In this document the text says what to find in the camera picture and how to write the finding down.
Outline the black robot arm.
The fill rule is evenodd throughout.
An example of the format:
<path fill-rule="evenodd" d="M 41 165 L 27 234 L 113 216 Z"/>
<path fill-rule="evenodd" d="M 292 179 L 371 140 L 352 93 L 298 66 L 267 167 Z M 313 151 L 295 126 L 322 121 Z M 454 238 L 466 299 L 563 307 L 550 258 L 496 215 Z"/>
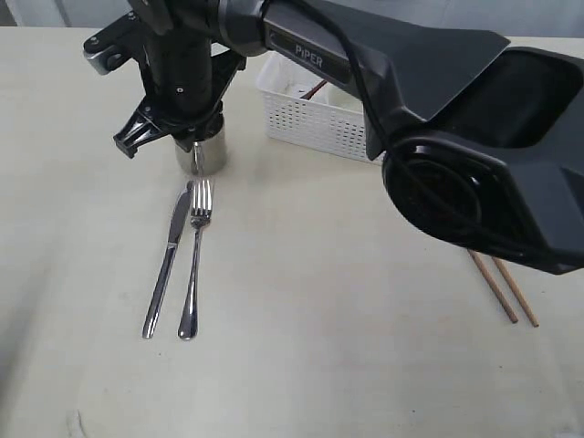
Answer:
<path fill-rule="evenodd" d="M 583 62 L 497 33 L 325 1 L 134 1 L 110 42 L 141 68 L 133 155 L 212 103 L 210 46 L 275 51 L 357 98 L 370 159 L 415 227 L 562 274 L 583 266 Z"/>

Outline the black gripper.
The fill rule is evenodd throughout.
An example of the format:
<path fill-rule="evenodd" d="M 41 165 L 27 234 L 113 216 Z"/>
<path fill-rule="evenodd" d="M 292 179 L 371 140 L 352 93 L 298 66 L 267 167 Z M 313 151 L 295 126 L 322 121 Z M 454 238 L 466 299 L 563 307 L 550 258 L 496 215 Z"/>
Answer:
<path fill-rule="evenodd" d="M 140 146 L 183 137 L 208 123 L 246 57 L 232 49 L 211 55 L 219 40 L 216 1 L 130 1 L 141 22 L 147 79 L 144 98 L 113 136 L 133 159 Z"/>

